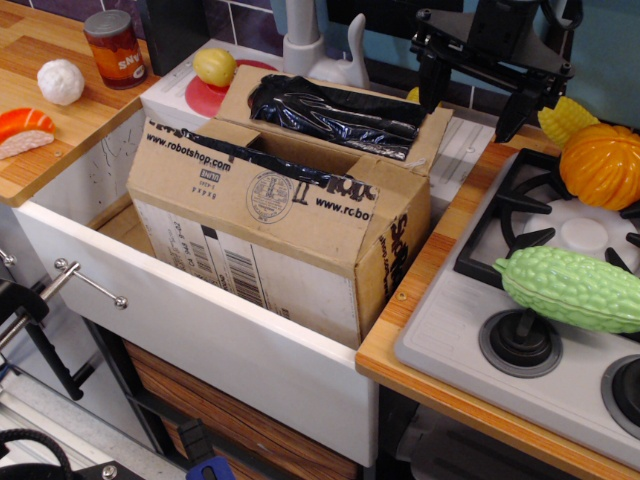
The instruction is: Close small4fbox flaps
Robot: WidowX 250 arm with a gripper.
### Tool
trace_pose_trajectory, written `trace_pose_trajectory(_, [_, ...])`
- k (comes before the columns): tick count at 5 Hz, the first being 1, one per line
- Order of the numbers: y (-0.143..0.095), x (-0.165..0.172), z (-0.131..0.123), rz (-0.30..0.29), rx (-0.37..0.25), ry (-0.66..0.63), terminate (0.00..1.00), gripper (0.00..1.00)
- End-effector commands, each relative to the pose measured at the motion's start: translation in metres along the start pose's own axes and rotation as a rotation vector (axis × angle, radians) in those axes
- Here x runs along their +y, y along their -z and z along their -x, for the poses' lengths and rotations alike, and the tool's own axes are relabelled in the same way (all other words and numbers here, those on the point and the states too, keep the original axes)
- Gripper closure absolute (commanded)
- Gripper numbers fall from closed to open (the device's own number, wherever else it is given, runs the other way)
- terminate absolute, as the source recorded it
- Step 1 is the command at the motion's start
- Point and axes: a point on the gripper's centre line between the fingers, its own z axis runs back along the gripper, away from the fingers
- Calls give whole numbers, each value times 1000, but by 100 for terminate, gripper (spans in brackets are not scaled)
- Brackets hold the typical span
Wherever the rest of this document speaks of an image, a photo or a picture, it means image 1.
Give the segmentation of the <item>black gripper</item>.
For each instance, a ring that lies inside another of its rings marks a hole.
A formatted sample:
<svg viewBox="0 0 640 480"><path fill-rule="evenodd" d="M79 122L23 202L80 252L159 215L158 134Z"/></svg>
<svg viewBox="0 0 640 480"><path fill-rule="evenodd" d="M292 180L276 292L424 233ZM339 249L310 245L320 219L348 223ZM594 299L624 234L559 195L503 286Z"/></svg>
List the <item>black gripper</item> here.
<svg viewBox="0 0 640 480"><path fill-rule="evenodd" d="M419 61L419 101L432 113L458 71L511 93L496 124L495 142L509 142L538 111L557 102L575 68L534 29L543 13L569 30L549 1L480 1L471 13L421 9L411 51Z"/></svg>

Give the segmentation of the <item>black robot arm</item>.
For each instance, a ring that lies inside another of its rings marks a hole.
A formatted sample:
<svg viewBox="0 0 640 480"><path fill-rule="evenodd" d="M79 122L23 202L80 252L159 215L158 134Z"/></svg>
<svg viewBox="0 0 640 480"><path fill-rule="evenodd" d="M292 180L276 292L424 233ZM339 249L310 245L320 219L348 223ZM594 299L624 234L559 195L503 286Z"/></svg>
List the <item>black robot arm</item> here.
<svg viewBox="0 0 640 480"><path fill-rule="evenodd" d="M451 73L461 72L509 93L495 141L510 141L529 117L556 106L575 69L564 53L546 45L534 28L543 15L554 30L571 32L582 22L580 1L480 1L469 13L422 9L411 51L419 62L419 102L432 112Z"/></svg>

